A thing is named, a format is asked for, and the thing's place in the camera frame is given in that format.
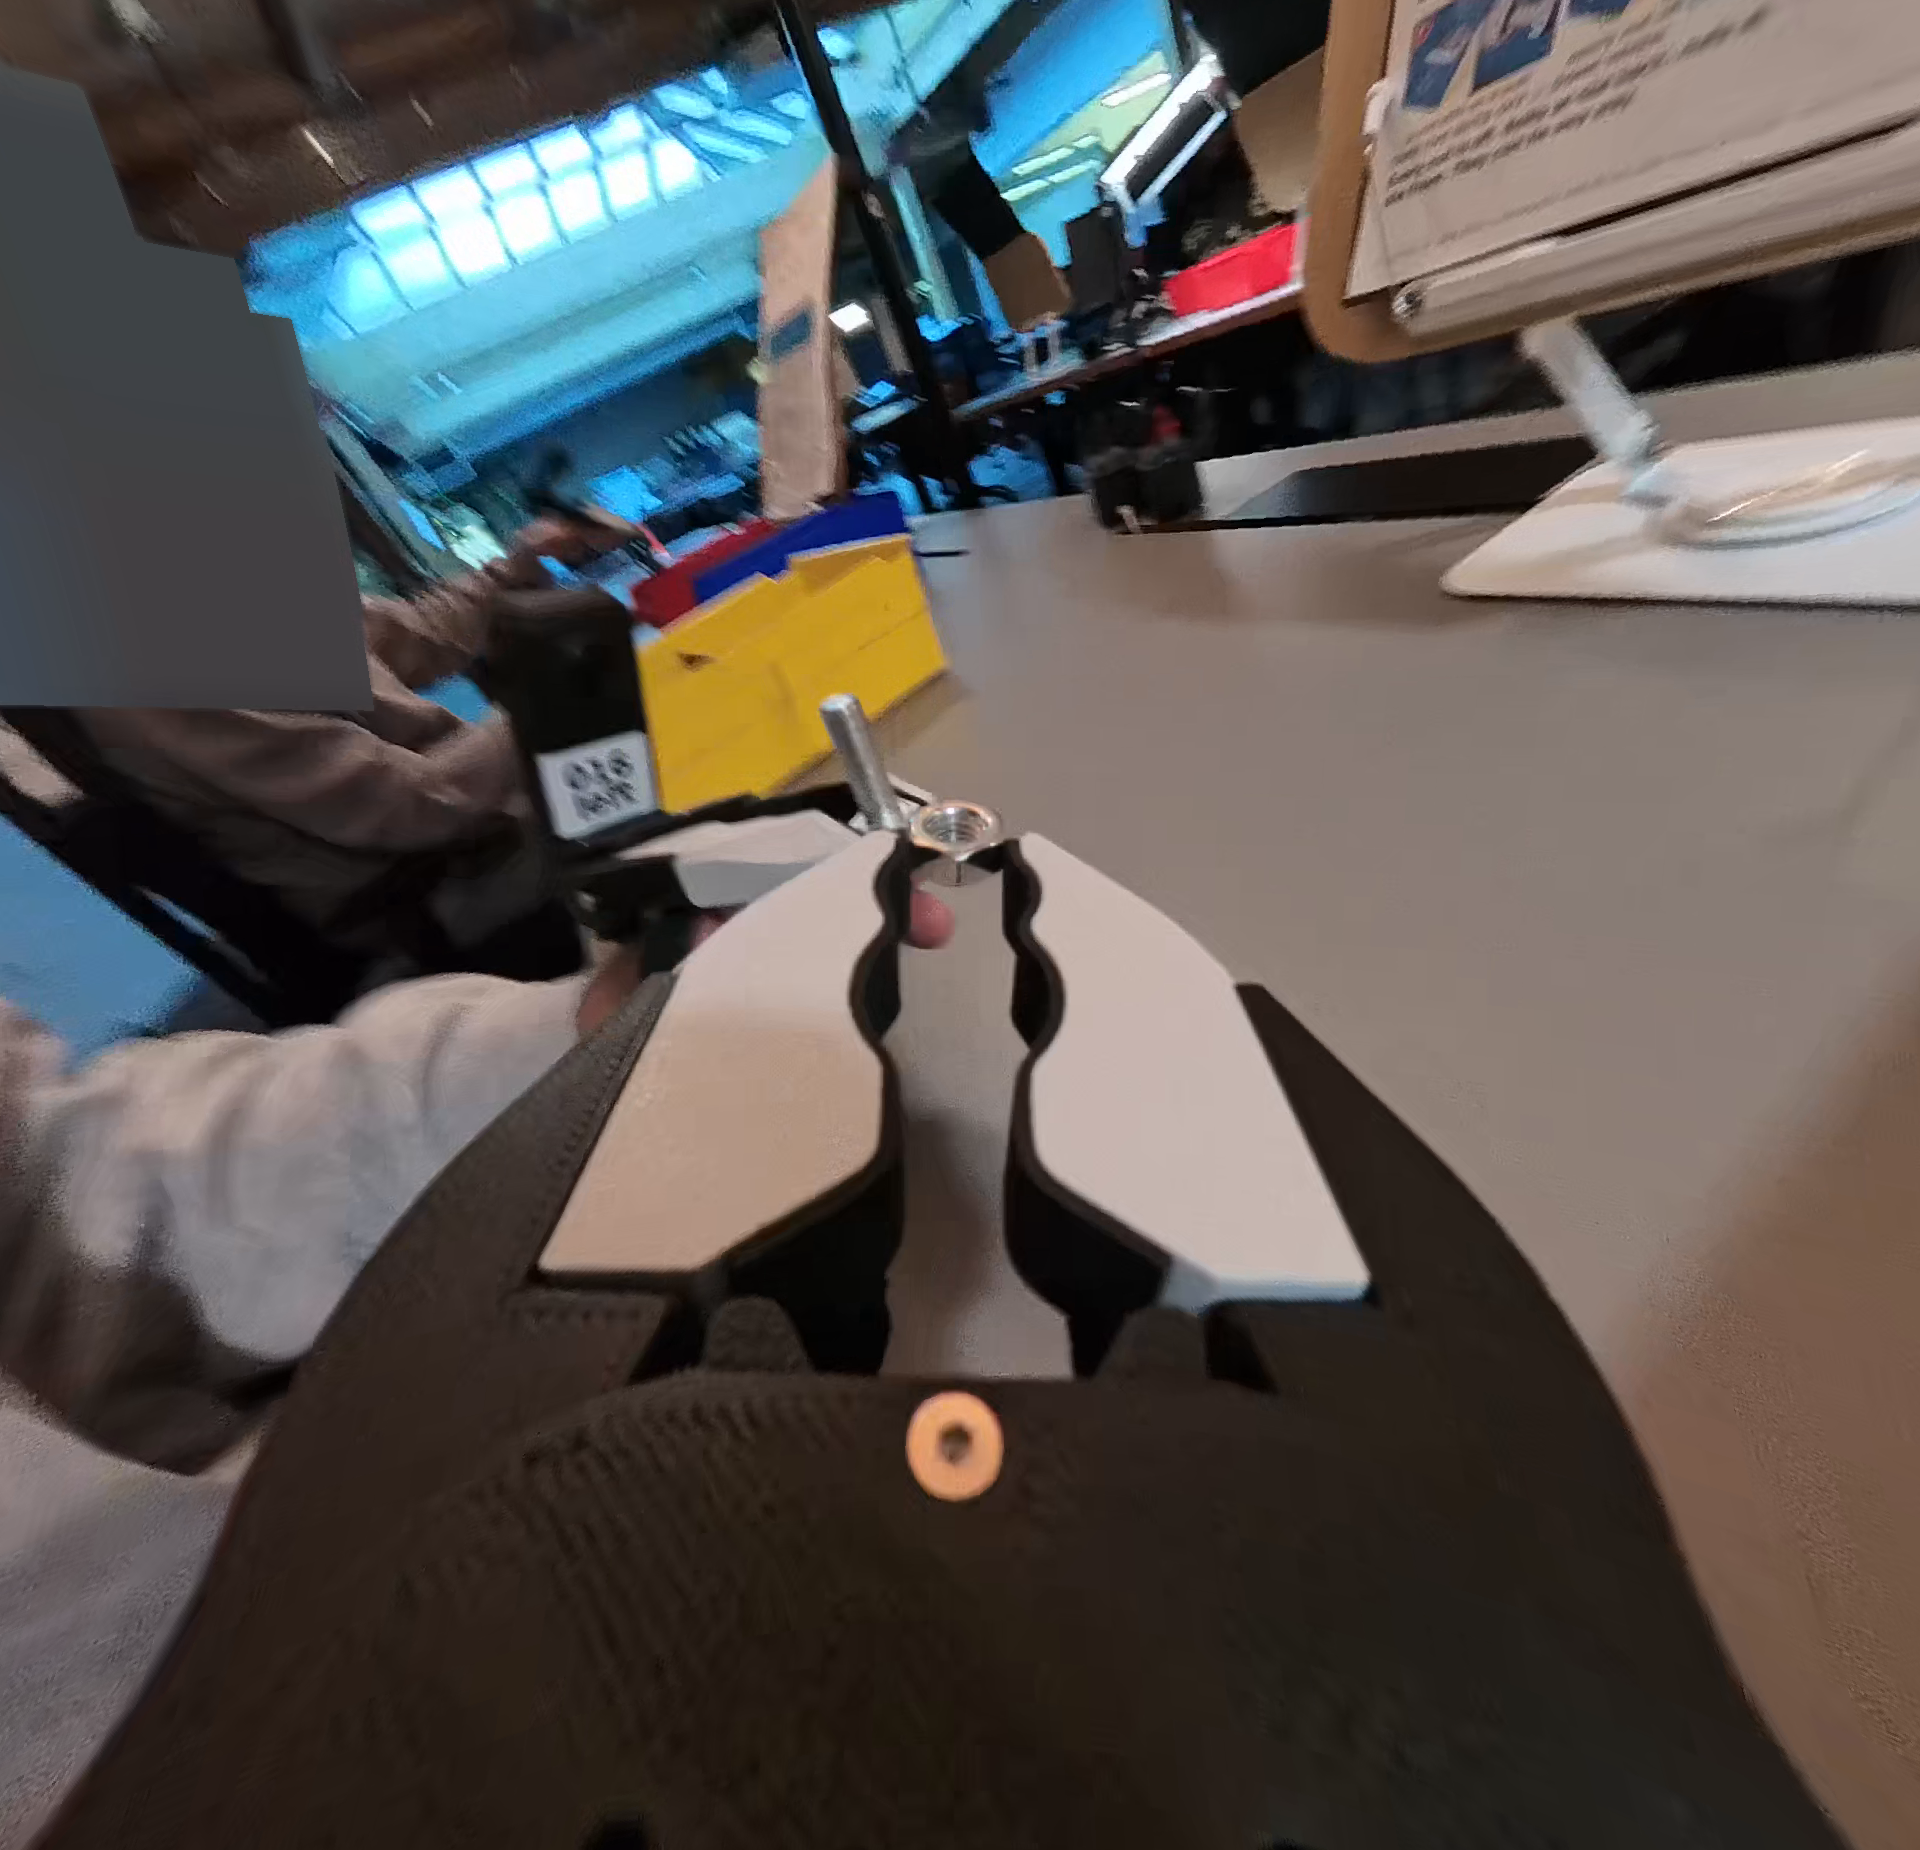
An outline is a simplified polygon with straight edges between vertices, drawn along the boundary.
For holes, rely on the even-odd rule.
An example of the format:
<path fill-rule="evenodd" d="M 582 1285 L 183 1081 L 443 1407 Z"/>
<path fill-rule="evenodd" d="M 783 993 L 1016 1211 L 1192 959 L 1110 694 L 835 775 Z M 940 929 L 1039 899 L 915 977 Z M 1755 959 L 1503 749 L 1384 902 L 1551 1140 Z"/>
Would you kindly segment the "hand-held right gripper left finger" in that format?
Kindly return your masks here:
<path fill-rule="evenodd" d="M 537 1269 L 694 1282 L 874 1170 L 892 1132 L 907 847 L 866 834 L 683 959 Z"/>

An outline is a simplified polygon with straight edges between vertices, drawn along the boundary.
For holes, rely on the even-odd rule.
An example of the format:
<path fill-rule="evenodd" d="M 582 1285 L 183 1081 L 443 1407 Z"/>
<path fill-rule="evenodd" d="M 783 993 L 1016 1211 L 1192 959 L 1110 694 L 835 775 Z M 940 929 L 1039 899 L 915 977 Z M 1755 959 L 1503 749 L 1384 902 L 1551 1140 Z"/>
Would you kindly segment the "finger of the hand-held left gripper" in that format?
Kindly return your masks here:
<path fill-rule="evenodd" d="M 663 914 L 724 914 L 841 855 L 866 830 L 822 807 L 703 816 L 660 831 Z"/>
<path fill-rule="evenodd" d="M 645 818 L 645 837 L 678 837 L 678 831 L 703 823 L 751 823 L 806 811 L 817 811 L 843 828 L 853 828 L 858 818 L 858 801 L 853 785 L 848 782 L 824 782 L 772 795 L 732 795 L 685 813 L 656 813 Z"/>

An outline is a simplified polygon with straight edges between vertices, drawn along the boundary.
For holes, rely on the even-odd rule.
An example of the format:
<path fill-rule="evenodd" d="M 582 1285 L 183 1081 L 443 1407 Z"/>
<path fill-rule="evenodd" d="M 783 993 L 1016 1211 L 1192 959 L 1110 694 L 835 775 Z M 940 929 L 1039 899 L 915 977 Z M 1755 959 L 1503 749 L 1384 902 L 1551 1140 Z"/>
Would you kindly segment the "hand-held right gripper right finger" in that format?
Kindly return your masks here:
<path fill-rule="evenodd" d="M 1232 974 L 1046 837 L 1009 847 L 1001 888 L 1022 1276 L 1056 1308 L 1360 1301 L 1367 1263 Z"/>

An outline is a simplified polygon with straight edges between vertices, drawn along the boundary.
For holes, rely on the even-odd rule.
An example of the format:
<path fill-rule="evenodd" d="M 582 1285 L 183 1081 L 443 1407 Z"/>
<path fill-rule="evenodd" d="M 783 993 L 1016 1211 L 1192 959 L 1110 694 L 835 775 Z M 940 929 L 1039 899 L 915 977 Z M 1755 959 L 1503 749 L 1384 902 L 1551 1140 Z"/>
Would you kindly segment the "silver bolt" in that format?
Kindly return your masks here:
<path fill-rule="evenodd" d="M 901 784 L 892 775 L 858 695 L 849 691 L 831 694 L 819 702 L 819 718 L 843 769 L 863 825 L 868 830 L 907 834 L 932 797 Z"/>

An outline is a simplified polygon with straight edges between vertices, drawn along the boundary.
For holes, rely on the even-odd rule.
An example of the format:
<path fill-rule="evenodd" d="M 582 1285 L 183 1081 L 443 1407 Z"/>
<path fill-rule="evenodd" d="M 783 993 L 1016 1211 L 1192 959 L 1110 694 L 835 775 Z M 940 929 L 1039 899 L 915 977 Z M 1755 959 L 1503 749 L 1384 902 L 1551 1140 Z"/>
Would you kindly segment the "yellow plastic bin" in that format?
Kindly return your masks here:
<path fill-rule="evenodd" d="M 824 699 L 880 718 L 947 664 L 904 531 L 751 575 L 636 644 L 659 803 L 771 792 L 831 755 Z"/>

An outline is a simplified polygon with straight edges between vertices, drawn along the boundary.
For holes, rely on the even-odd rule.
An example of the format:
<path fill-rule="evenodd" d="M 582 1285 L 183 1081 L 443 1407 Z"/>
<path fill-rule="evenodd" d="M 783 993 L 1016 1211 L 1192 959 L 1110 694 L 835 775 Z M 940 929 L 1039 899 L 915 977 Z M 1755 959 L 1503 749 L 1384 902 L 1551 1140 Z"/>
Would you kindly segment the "silver hex nut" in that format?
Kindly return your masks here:
<path fill-rule="evenodd" d="M 961 888 L 1004 868 L 1006 828 L 987 805 L 965 800 L 926 801 L 907 818 L 907 837 L 930 888 Z"/>

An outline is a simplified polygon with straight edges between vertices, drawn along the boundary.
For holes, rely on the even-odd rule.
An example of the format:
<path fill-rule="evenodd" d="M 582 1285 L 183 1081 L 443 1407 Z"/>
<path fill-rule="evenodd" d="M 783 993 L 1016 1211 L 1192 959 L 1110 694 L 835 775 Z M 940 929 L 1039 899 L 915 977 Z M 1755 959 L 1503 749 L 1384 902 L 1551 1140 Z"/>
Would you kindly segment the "person's left forearm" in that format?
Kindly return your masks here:
<path fill-rule="evenodd" d="M 456 974 L 77 1063 L 3 1012 L 4 1507 L 252 1429 L 418 1193 L 580 1043 L 587 974 Z"/>

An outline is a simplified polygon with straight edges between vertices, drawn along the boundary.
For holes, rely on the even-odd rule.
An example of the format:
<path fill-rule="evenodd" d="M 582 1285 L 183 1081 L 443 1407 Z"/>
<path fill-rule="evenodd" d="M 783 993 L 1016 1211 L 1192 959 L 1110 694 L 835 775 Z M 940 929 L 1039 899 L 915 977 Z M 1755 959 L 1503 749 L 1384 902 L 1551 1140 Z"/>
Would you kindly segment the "red storage bin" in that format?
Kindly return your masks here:
<path fill-rule="evenodd" d="M 660 632 L 718 599 L 755 573 L 752 565 L 736 567 L 736 562 L 751 557 L 778 532 L 778 521 L 752 517 L 718 526 L 703 540 L 671 546 L 627 589 L 625 600 L 636 624 Z"/>
<path fill-rule="evenodd" d="M 1165 276 L 1175 316 L 1214 315 L 1291 290 L 1299 271 L 1299 223 L 1281 223 L 1232 241 Z"/>

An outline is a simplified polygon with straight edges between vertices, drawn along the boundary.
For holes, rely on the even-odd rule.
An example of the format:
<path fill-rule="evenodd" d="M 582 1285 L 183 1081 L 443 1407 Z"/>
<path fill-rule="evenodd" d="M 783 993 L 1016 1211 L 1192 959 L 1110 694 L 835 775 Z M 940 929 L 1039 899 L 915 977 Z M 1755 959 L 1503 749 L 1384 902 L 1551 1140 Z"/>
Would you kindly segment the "blue plastic bin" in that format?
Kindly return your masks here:
<path fill-rule="evenodd" d="M 843 502 L 810 511 L 779 524 L 759 524 L 744 541 L 704 559 L 692 577 L 695 602 L 721 599 L 755 577 L 778 579 L 794 555 L 841 548 L 856 541 L 884 541 L 909 532 L 904 508 L 896 493 L 858 493 Z"/>

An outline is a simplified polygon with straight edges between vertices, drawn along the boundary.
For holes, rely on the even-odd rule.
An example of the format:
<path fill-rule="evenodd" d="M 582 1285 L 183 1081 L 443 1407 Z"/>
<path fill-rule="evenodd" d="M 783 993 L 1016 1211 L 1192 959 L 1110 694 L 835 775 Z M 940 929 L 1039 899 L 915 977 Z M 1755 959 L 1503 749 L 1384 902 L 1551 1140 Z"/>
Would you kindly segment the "tall cardboard sign board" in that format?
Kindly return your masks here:
<path fill-rule="evenodd" d="M 828 153 L 757 238 L 759 513 L 794 521 L 843 493 L 845 394 L 831 325 L 839 160 Z"/>

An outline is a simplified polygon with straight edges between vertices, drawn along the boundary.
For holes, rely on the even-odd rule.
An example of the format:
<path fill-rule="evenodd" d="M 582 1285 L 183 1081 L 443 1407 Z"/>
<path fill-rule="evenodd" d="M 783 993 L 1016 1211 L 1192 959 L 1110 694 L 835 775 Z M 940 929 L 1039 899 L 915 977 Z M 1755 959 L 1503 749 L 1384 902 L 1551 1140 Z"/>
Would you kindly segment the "black vertical pole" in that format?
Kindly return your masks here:
<path fill-rule="evenodd" d="M 914 378 L 915 397 L 925 414 L 925 430 L 932 449 L 942 464 L 942 478 L 951 484 L 963 511 L 977 511 L 981 507 L 981 489 L 970 472 L 970 449 L 951 417 L 947 391 L 921 329 L 921 310 L 907 287 L 904 259 L 898 251 L 889 200 L 879 192 L 860 151 L 858 136 L 835 80 L 812 12 L 809 12 L 803 0 L 772 1 L 786 47 L 802 71 L 822 129 L 837 160 L 837 178 L 849 203 L 870 263 L 877 273 L 886 321 L 892 325 L 895 337 L 904 351 L 904 366 Z"/>

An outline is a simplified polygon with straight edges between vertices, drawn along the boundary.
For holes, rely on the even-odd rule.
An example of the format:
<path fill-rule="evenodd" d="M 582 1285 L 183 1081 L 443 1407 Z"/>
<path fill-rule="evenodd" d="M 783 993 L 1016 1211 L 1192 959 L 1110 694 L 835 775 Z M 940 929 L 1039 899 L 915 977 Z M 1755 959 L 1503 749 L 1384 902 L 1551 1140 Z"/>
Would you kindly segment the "background work table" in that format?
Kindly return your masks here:
<path fill-rule="evenodd" d="M 1148 329 L 1141 341 L 1106 349 L 1092 358 L 1048 358 L 1033 371 L 961 403 L 951 415 L 961 425 L 989 423 L 995 415 L 1017 412 L 1063 391 L 1079 391 L 1119 374 L 1131 374 L 1160 366 L 1188 347 L 1214 343 L 1242 327 L 1264 325 L 1280 316 L 1297 315 L 1303 306 L 1305 284 L 1293 280 L 1250 299 L 1217 310 L 1168 319 Z"/>

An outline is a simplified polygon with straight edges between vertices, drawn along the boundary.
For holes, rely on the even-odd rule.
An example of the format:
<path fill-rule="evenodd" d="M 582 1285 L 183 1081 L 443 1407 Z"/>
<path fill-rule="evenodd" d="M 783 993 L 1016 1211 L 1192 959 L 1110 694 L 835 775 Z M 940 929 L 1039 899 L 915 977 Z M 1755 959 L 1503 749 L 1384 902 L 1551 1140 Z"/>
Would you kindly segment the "person's grey sweater torso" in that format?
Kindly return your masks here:
<path fill-rule="evenodd" d="M 36 1837 L 139 1693 L 205 1571 L 259 1418 L 195 1470 L 69 1461 L 55 1490 L 3 1500 L 4 1845 Z"/>

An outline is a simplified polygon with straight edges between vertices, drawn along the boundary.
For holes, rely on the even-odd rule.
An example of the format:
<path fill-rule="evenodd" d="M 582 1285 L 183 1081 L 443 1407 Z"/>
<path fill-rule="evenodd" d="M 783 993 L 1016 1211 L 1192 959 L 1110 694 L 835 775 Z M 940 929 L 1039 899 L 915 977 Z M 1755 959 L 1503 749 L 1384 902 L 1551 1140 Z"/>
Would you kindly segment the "cardboard backing board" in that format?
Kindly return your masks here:
<path fill-rule="evenodd" d="M 1500 338 L 1509 321 L 1453 332 L 1400 325 L 1383 287 L 1345 297 L 1370 184 L 1362 133 L 1367 95 L 1384 72 L 1395 0 L 1329 0 L 1317 147 L 1302 262 L 1302 315 L 1313 341 L 1336 358 L 1384 362 Z"/>

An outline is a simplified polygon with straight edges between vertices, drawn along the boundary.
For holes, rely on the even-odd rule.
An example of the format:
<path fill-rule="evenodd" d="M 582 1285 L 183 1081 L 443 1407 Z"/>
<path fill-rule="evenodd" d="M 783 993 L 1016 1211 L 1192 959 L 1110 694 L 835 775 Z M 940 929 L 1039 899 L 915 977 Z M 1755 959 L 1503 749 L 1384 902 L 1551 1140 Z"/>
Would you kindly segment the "printed instruction sheet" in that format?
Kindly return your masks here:
<path fill-rule="evenodd" d="M 1347 294 L 1915 121 L 1917 0 L 1394 0 Z"/>

